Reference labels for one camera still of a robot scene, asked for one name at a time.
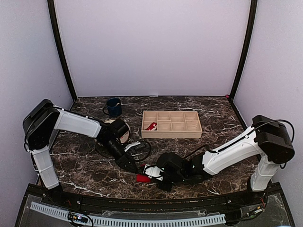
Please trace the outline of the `red sock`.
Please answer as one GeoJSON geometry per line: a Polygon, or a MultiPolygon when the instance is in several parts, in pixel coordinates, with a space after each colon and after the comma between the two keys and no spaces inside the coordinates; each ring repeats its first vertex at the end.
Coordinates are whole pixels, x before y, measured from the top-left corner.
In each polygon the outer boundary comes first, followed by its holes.
{"type": "Polygon", "coordinates": [[[146,129],[144,129],[145,131],[155,131],[157,130],[157,123],[156,122],[152,122],[146,129]]]}
{"type": "Polygon", "coordinates": [[[149,183],[149,182],[151,182],[151,179],[148,176],[141,175],[141,174],[137,175],[136,180],[137,180],[137,182],[142,182],[142,183],[149,183]]]}

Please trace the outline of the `wooden compartment tray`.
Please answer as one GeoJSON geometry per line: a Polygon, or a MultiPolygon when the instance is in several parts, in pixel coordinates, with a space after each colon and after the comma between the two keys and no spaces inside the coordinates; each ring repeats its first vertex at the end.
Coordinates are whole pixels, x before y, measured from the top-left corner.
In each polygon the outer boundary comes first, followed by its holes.
{"type": "Polygon", "coordinates": [[[202,127],[196,111],[144,111],[141,135],[144,139],[199,139],[202,127]],[[157,130],[145,131],[152,122],[157,130]]]}

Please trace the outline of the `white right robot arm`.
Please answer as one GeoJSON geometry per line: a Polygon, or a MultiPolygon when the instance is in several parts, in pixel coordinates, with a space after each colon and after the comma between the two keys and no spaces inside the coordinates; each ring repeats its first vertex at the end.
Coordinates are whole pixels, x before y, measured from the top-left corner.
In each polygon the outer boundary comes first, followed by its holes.
{"type": "Polygon", "coordinates": [[[210,149],[203,145],[199,148],[201,153],[195,150],[186,157],[165,152],[156,163],[160,170],[157,186],[169,192],[175,183],[201,183],[229,166],[260,155],[261,160],[249,178],[250,188],[241,198],[244,204],[252,205],[259,199],[260,192],[267,188],[278,168],[294,157],[294,136],[288,134],[286,124],[289,121],[257,115],[242,134],[217,148],[210,149]]]}

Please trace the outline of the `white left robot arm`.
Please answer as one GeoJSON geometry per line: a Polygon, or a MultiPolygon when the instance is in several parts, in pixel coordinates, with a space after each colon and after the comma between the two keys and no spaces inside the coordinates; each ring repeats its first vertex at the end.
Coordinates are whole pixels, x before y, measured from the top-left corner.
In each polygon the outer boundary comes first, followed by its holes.
{"type": "Polygon", "coordinates": [[[123,170],[138,173],[134,158],[121,138],[130,128],[122,119],[111,123],[56,106],[49,99],[42,100],[23,120],[24,149],[30,153],[34,170],[42,184],[50,190],[48,198],[56,206],[63,206],[67,196],[61,186],[51,158],[51,138],[62,133],[90,138],[103,146],[115,163],[123,170]]]}

